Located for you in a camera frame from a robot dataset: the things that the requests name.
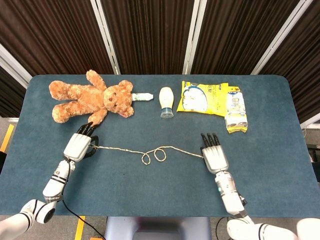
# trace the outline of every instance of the brown curtain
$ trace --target brown curtain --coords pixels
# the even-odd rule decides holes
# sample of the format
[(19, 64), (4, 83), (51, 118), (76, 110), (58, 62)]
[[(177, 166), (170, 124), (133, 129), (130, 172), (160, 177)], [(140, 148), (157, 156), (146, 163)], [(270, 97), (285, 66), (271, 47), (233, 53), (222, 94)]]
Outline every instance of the brown curtain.
[(33, 76), (114, 73), (89, 0), (0, 0), (0, 42)]
[(192, 74), (250, 74), (299, 0), (208, 0)]
[(181, 74), (193, 0), (102, 0), (122, 74)]
[(18, 118), (26, 89), (0, 67), (0, 116)]
[(296, 23), (260, 74), (288, 79), (301, 123), (320, 113), (320, 1)]

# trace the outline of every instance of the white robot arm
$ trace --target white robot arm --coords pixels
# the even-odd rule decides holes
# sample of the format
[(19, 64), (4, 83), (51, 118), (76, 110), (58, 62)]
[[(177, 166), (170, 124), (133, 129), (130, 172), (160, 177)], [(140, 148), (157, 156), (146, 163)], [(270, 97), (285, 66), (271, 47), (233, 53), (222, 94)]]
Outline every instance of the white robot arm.
[(226, 211), (236, 219), (227, 223), (227, 232), (234, 240), (310, 240), (320, 235), (320, 219), (306, 218), (297, 224), (299, 238), (290, 230), (259, 223), (254, 224), (244, 206), (247, 201), (238, 193), (232, 175), (227, 172), (229, 163), (219, 143), (218, 137), (202, 133), (204, 146), (202, 155), (208, 170), (215, 174), (215, 182)]
[(28, 231), (35, 221), (46, 224), (53, 217), (57, 202), (63, 200), (64, 189), (70, 174), (75, 170), (75, 163), (96, 152), (93, 148), (86, 153), (92, 141), (96, 145), (99, 141), (97, 136), (90, 137), (96, 128), (91, 124), (92, 122), (82, 125), (69, 140), (63, 151), (64, 160), (59, 163), (42, 192), (46, 202), (30, 200), (18, 214), (0, 221), (1, 240), (13, 240)]

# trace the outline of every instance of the floor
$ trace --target floor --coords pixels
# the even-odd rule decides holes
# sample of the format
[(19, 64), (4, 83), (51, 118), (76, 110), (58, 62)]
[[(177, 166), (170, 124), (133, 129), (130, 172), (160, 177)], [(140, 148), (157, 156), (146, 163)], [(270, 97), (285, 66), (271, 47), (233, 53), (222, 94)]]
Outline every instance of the floor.
[[(3, 142), (9, 123), (6, 118), (0, 117), (0, 144)], [(307, 129), (305, 134), (305, 140), (309, 144), (320, 144), (320, 129)], [(0, 221), (8, 218), (9, 216), (0, 215)], [(215, 235), (215, 229), (217, 222), (220, 218), (212, 217), (211, 221), (211, 233), (212, 239), (217, 240)], [(86, 216), (85, 220), (92, 224), (101, 234), (105, 233), (107, 217)], [(273, 224), (278, 227), (286, 228), (296, 233), (296, 225), (300, 219), (298, 218), (254, 218), (255, 223), (267, 223)], [(91, 229), (89, 226), (84, 225), (83, 231), (81, 231), (81, 224), (78, 226), (78, 219), (73, 216), (57, 216), (55, 215), (47, 224), (35, 223), (33, 228), (18, 237), (18, 240), (90, 240), (90, 238), (98, 238), (99, 235)], [(217, 229), (218, 237), (220, 240), (229, 239), (226, 228), (226, 220), (222, 220)]]

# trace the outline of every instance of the blue table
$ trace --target blue table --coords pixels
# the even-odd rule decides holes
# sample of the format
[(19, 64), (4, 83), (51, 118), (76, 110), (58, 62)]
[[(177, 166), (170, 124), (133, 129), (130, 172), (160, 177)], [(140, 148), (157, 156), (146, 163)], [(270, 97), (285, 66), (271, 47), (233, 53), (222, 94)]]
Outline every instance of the blue table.
[[(100, 145), (149, 151), (172, 145), (200, 154), (200, 133), (215, 132), (229, 160), (237, 189), (251, 217), (320, 217), (320, 189), (284, 77), (277, 75), (103, 75), (107, 86), (127, 79), (134, 93), (153, 101), (134, 102), (135, 114), (108, 113), (95, 131)], [(0, 175), (0, 213), (15, 214), (31, 199), (44, 200), (50, 179), (72, 134), (88, 116), (58, 124), (48, 86), (53, 80), (88, 84), (85, 75), (37, 75), (27, 89), (20, 119)], [(243, 92), (247, 133), (228, 134), (223, 117), (176, 112), (181, 81), (229, 83)], [(160, 118), (159, 91), (174, 93), (174, 118)], [(100, 149), (76, 165), (65, 201), (80, 215), (226, 216), (215, 176), (203, 160), (166, 150), (167, 160), (145, 166), (138, 154)], [(56, 214), (68, 215), (62, 204)]]

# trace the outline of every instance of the brown teddy bear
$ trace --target brown teddy bear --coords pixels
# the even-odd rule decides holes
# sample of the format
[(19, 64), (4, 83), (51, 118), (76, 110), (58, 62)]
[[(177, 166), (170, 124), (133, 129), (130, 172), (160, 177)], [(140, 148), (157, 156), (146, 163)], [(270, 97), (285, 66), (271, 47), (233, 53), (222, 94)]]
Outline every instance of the brown teddy bear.
[(127, 118), (134, 114), (131, 107), (133, 84), (122, 80), (118, 85), (107, 87), (102, 77), (93, 70), (86, 72), (86, 79), (92, 85), (67, 84), (53, 81), (49, 85), (51, 96), (56, 100), (73, 100), (54, 106), (52, 117), (57, 123), (65, 123), (70, 117), (92, 114), (88, 122), (100, 124), (107, 112)]

